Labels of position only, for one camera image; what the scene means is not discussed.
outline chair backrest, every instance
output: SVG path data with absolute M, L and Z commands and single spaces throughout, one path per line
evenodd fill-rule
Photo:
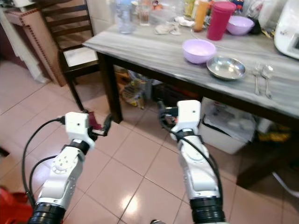
M 81 47 L 81 43 L 93 36 L 93 28 L 86 0 L 82 5 L 40 4 L 44 21 L 62 51 Z

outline metal spoon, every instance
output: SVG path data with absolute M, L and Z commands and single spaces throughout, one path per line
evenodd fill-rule
M 266 79 L 266 96 L 271 99 L 272 95 L 269 88 L 269 79 L 272 77 L 273 68 L 269 65 L 266 65 L 262 70 L 262 76 Z
M 261 70 L 263 69 L 263 65 L 260 63 L 256 63 L 256 66 L 252 70 L 252 74 L 256 77 L 256 89 L 255 89 L 255 94 L 256 95 L 261 95 L 260 90 L 258 89 L 258 76 L 261 74 Z

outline white wall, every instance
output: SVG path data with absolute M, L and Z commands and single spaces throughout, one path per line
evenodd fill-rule
M 114 0 L 87 0 L 94 34 L 114 24 Z

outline stainless steel bowl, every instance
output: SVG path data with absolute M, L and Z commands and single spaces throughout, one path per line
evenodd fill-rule
M 206 65 L 211 74 L 223 80 L 245 77 L 245 66 L 234 58 L 216 56 L 208 60 Z

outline gray marble tabletop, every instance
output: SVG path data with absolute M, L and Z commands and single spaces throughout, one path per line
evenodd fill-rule
M 114 25 L 84 45 L 100 53 L 299 119 L 299 61 L 280 54 L 273 40 L 263 35 L 225 34 L 221 41 L 211 41 L 217 47 L 217 55 L 233 57 L 246 67 L 244 79 L 228 82 L 211 76 L 205 65 L 191 64 L 183 57 L 182 43 L 193 39 L 192 35 L 207 39 L 205 31 L 191 33 L 190 28 L 181 27 L 182 35 L 156 35 L 153 29 L 153 26 L 137 26 L 134 33 L 123 35 Z M 269 64 L 274 69 L 270 80 L 272 99 L 265 95 L 265 80 L 262 77 L 259 78 L 262 95 L 255 95 L 255 77 L 251 71 L 256 62 Z

